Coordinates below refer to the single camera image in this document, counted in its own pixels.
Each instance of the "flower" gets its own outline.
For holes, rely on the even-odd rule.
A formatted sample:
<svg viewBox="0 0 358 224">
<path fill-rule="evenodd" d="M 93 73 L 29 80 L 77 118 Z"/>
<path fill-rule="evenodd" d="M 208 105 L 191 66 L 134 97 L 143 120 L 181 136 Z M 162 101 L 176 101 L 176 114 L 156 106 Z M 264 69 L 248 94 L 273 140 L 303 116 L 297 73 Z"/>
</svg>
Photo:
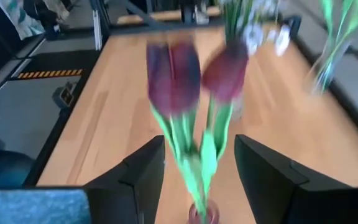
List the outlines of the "flower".
<svg viewBox="0 0 358 224">
<path fill-rule="evenodd" d="M 149 98 L 163 116 L 182 114 L 197 104 L 201 70 L 190 42 L 147 44 Z"/>
<path fill-rule="evenodd" d="M 248 21 L 254 20 L 255 17 L 255 10 L 251 10 L 248 15 Z"/>
<path fill-rule="evenodd" d="M 290 28 L 286 25 L 281 27 L 281 31 L 274 43 L 276 54 L 281 56 L 290 45 Z"/>
<path fill-rule="evenodd" d="M 267 17 L 275 14 L 277 7 L 278 0 L 253 0 L 251 12 Z"/>
<path fill-rule="evenodd" d="M 267 34 L 267 40 L 274 41 L 276 39 L 277 31 L 276 30 L 270 30 Z"/>
<path fill-rule="evenodd" d="M 224 4 L 227 4 L 227 3 L 230 3 L 230 2 L 233 2 L 233 0 L 218 0 L 218 3 L 220 5 L 224 5 Z"/>
<path fill-rule="evenodd" d="M 247 47 L 230 41 L 206 67 L 201 84 L 222 103 L 230 102 L 241 91 L 248 64 Z"/>
<path fill-rule="evenodd" d="M 237 24 L 236 24 L 237 31 L 241 30 L 242 25 L 244 25 L 244 15 L 240 15 L 237 20 Z"/>
<path fill-rule="evenodd" d="M 248 54 L 255 54 L 258 47 L 261 46 L 264 41 L 262 26 L 260 24 L 247 25 L 244 29 L 242 39 L 247 45 Z"/>
</svg>

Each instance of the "yellow and black warning tape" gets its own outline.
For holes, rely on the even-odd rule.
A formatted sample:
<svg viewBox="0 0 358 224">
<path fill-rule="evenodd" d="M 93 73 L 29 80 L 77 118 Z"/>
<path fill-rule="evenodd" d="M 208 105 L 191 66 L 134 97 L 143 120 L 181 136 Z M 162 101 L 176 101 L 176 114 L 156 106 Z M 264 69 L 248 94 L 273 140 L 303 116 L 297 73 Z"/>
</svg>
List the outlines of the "yellow and black warning tape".
<svg viewBox="0 0 358 224">
<path fill-rule="evenodd" d="M 17 77 L 15 77 L 15 79 L 28 80 L 28 79 L 35 79 L 35 78 L 69 77 L 69 76 L 81 75 L 82 72 L 83 69 L 43 71 L 43 72 L 22 72 Z"/>
</svg>

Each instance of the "wooden tabletop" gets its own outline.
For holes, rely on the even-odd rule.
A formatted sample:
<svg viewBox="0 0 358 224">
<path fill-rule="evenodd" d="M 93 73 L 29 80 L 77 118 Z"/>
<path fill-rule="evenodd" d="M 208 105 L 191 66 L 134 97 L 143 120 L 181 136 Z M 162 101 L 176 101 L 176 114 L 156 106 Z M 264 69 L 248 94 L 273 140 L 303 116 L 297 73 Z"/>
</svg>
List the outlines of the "wooden tabletop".
<svg viewBox="0 0 358 224">
<path fill-rule="evenodd" d="M 193 35 L 201 67 L 223 44 L 223 30 L 110 37 L 90 76 L 39 185 L 82 185 L 114 167 L 158 134 L 147 98 L 146 43 Z M 291 44 L 282 57 L 265 44 L 250 58 L 244 82 L 245 111 L 229 127 L 225 155 L 211 186 L 221 223 L 254 223 L 237 173 L 234 136 L 245 134 L 292 159 L 358 186 L 358 130 L 330 93 L 309 94 L 310 66 Z M 208 95 L 201 91 L 195 135 L 200 141 Z M 185 223 L 192 203 L 166 146 L 157 224 Z"/>
</svg>

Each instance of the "tulip petal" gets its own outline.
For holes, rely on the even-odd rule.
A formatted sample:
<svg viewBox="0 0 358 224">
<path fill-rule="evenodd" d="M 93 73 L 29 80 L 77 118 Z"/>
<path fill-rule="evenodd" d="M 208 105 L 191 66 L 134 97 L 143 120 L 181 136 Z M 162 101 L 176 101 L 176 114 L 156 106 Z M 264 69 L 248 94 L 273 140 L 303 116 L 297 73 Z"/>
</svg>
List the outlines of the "tulip petal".
<svg viewBox="0 0 358 224">
<path fill-rule="evenodd" d="M 218 101 L 230 102 L 242 91 L 247 64 L 247 47 L 241 41 L 229 42 L 209 63 L 201 83 Z"/>
<path fill-rule="evenodd" d="M 147 45 L 149 98 L 162 115 L 177 116 L 195 107 L 201 71 L 192 43 Z"/>
</svg>

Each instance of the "vase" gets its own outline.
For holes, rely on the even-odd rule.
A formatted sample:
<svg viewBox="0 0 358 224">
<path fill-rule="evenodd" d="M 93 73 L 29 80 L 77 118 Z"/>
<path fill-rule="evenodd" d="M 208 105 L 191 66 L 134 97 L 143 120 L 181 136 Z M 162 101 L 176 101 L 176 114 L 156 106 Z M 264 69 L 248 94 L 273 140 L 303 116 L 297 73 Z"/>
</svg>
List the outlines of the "vase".
<svg viewBox="0 0 358 224">
<path fill-rule="evenodd" d="M 244 113 L 244 94 L 241 93 L 237 97 L 235 97 L 232 101 L 233 104 L 233 112 L 231 115 L 231 121 L 240 120 L 242 114 Z"/>
<path fill-rule="evenodd" d="M 194 203 L 191 205 L 189 210 L 188 224 L 203 224 Z M 206 224 L 219 224 L 218 206 L 212 200 L 208 200 Z"/>
<path fill-rule="evenodd" d="M 308 81 L 312 80 L 312 94 L 322 94 L 327 90 L 334 79 L 336 65 L 343 58 L 350 44 L 350 40 L 341 42 L 327 40 L 323 53 L 317 58 L 308 75 Z"/>
</svg>

